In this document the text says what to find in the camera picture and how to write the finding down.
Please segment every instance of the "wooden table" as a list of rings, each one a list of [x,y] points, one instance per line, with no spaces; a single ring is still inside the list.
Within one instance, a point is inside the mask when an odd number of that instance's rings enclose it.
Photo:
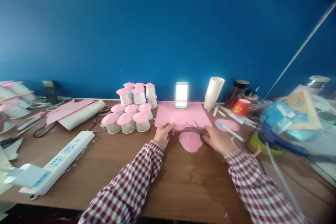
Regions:
[[[105,102],[108,104],[118,103],[118,101],[110,100]],[[152,110],[154,117],[156,112],[157,109]],[[212,113],[208,115],[213,125],[216,119],[222,118],[219,114],[216,118],[212,117]],[[12,122],[20,126],[24,120],[16,119]],[[96,132],[94,142],[92,141],[88,145],[78,161],[70,166],[70,171],[63,174],[46,195],[31,201],[28,199],[28,194],[18,193],[20,188],[13,186],[0,195],[0,201],[85,210],[97,192],[106,186],[124,165],[134,159],[145,143],[153,139],[156,131],[154,120],[151,120],[150,123],[151,127],[146,132],[134,131],[131,134],[119,132],[115,135],[108,134],[98,124],[93,129]],[[45,119],[38,122],[39,127],[44,124]],[[24,140],[19,148],[19,156],[17,160],[12,162],[13,166],[20,167],[23,164],[32,163],[43,167],[80,131],[88,130],[92,125],[93,118],[71,131],[58,124],[46,136],[38,139],[32,137],[32,133],[37,127],[32,128],[23,135]],[[241,126],[239,135],[247,139],[250,131],[251,128]],[[13,137],[15,134],[15,130],[12,129],[2,134],[1,137]],[[179,143],[179,134],[180,132],[177,132],[166,148],[163,166],[150,187],[142,215],[206,223],[251,223],[249,213],[239,199],[227,171],[228,165],[216,157],[209,146],[203,145],[196,153],[184,151]],[[229,133],[222,132],[222,134],[230,137]],[[268,160],[262,158],[267,173],[271,174],[274,170],[273,167]],[[319,188],[319,197],[322,200],[325,201],[326,197],[332,195],[332,190],[325,187],[323,183],[311,178],[309,184],[312,185],[313,182],[315,182],[313,185]],[[301,195],[298,197],[300,204],[308,199],[305,196],[307,192],[300,190],[300,187],[295,193]],[[311,208],[314,204],[320,204],[316,199],[309,203]],[[328,204],[324,204],[322,207],[330,210]],[[309,216],[308,213],[311,211],[306,213],[306,208],[302,208],[304,213],[311,218],[312,216]]]

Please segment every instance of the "hand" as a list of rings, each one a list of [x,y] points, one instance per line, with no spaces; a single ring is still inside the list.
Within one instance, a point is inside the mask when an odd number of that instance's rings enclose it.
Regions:
[[[207,136],[203,135],[203,140],[223,156],[229,155],[231,152],[237,149],[229,139],[225,139],[220,135],[218,129],[210,126],[205,126],[204,129],[208,134]]]
[[[157,128],[153,141],[160,145],[162,149],[167,147],[169,140],[175,135],[173,127],[174,124],[170,124],[169,121],[167,121]]]

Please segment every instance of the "red checkered shirt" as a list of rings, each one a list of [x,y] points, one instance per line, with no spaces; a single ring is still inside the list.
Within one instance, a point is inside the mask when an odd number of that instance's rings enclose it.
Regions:
[[[164,153],[152,140],[145,144],[135,159],[99,191],[79,223],[134,223],[149,186],[161,169]],[[238,195],[254,223],[310,223],[291,206],[274,181],[260,172],[255,158],[236,150],[225,159]]]

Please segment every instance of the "power strip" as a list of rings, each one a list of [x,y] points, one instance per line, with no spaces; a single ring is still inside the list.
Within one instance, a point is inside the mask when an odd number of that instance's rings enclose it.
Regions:
[[[93,138],[94,133],[92,131],[80,132],[44,166],[44,169],[48,170],[48,172],[33,187],[22,187],[19,192],[32,194],[33,197],[29,197],[31,200],[46,194]]]

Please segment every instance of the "black cable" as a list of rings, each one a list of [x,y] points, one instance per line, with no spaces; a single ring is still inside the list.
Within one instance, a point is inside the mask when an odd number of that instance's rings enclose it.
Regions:
[[[41,136],[38,136],[38,137],[35,136],[35,134],[36,134],[37,132],[39,132],[41,129],[44,129],[44,128],[47,126],[47,124],[45,124],[42,128],[40,128],[40,129],[38,129],[37,131],[34,132],[33,137],[34,137],[34,138],[41,138],[41,137],[44,137],[46,134],[49,133],[49,131],[51,131],[51,130],[56,126],[57,123],[58,123],[58,122],[56,121],[55,124],[54,124],[50,129],[48,129],[47,132],[43,133]]]

